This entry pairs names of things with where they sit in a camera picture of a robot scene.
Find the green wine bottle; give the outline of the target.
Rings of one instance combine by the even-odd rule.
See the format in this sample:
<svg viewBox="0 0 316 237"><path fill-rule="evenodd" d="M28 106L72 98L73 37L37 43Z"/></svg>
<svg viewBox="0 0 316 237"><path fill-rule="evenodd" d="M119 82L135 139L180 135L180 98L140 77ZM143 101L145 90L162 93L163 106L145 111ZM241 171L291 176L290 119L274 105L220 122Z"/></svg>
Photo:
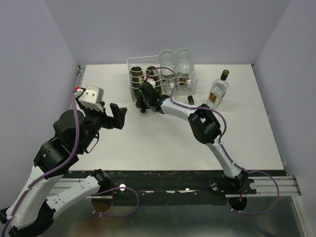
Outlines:
<svg viewBox="0 0 316 237"><path fill-rule="evenodd" d="M132 67L130 70L131 74L131 90L133 99L139 98L139 86L144 83L143 70L141 67Z"/></svg>

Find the dark wine bottle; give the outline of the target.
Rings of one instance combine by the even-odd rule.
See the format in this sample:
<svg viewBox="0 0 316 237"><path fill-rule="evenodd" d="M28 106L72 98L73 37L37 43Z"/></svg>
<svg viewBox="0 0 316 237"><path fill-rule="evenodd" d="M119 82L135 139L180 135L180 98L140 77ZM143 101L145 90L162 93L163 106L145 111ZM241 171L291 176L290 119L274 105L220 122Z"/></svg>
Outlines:
<svg viewBox="0 0 316 237"><path fill-rule="evenodd" d="M158 75L158 70L152 71L153 69L155 69L155 66L149 66L146 69L146 74L149 75L149 78L155 80L156 87L154 89L159 95L162 95L161 80Z"/></svg>

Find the clear tall bottle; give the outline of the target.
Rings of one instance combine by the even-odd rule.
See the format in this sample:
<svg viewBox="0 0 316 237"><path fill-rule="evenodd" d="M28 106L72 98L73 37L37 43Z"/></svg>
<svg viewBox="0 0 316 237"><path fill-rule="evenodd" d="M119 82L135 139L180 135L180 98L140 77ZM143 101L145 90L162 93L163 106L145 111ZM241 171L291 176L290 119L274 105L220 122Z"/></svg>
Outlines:
<svg viewBox="0 0 316 237"><path fill-rule="evenodd" d="M164 75L163 89L168 96L170 96L172 91L174 97L182 94L180 85L176 84L176 77L174 75Z"/></svg>

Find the clear square bottle brown label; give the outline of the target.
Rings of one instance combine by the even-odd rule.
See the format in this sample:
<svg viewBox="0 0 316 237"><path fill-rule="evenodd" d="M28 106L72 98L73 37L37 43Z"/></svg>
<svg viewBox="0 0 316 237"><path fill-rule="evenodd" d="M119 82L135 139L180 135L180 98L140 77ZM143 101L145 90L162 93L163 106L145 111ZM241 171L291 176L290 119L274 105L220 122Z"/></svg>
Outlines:
<svg viewBox="0 0 316 237"><path fill-rule="evenodd" d="M179 78L179 84L180 84L180 86L185 86L185 85L187 85L187 80L188 80L187 77L181 77L181 78Z"/></svg>

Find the round clear bottle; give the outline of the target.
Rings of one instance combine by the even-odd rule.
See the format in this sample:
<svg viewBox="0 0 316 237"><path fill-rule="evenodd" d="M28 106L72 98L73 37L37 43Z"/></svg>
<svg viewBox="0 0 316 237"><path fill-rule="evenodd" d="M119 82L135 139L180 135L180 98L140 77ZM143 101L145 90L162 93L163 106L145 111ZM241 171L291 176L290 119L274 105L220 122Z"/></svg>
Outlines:
<svg viewBox="0 0 316 237"><path fill-rule="evenodd" d="M194 70L194 64L191 59L191 53L187 48L178 49L175 52L175 59L177 62L177 72L178 76L187 77L190 79L190 75Z"/></svg>
<svg viewBox="0 0 316 237"><path fill-rule="evenodd" d="M174 75L176 72L176 61L175 61L175 54L171 50L162 51L159 54L159 64L160 64L160 71L162 77L164 79L164 75Z"/></svg>

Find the clear flask bottle black cap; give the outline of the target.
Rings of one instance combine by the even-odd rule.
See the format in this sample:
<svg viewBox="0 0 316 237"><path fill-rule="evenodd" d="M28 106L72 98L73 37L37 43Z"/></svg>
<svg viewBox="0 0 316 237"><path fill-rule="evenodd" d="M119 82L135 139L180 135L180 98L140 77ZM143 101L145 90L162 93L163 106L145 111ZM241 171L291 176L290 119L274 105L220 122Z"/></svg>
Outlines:
<svg viewBox="0 0 316 237"><path fill-rule="evenodd" d="M206 101L207 105L210 108L216 109L222 102L225 94L227 93L227 90L229 88L227 77L229 73L230 72L228 70L224 70L221 76L213 82Z"/></svg>

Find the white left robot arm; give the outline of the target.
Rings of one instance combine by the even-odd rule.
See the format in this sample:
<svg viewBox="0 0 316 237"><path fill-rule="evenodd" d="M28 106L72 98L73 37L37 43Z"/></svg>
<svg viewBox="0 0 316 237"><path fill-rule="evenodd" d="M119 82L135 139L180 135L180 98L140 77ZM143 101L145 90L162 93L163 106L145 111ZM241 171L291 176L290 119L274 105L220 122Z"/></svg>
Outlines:
<svg viewBox="0 0 316 237"><path fill-rule="evenodd" d="M78 161L78 156L87 152L100 129L123 128L127 108L119 108L113 103L110 108L112 116L106 115L104 108L78 111L73 106L59 117L53 125L55 136L42 144L17 200L0 211L0 221L4 224L1 236L38 237L70 206L87 196L104 195L109 191L110 178L97 169L77 185L49 196L54 185Z"/></svg>

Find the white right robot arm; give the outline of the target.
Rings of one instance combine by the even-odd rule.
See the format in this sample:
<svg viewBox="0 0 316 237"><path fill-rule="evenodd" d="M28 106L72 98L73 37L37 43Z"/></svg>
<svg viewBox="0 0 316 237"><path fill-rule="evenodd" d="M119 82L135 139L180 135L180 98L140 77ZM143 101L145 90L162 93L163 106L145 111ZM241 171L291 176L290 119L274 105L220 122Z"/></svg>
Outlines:
<svg viewBox="0 0 316 237"><path fill-rule="evenodd" d="M218 114L217 111L206 104L192 107L174 100L172 96L159 95L149 82L140 85L139 94L139 99L152 111L175 116L190 124L196 140L205 144L220 163L230 192L237 194L245 188L247 171L238 166L225 150L221 140L224 132L221 131L221 125L214 115Z"/></svg>

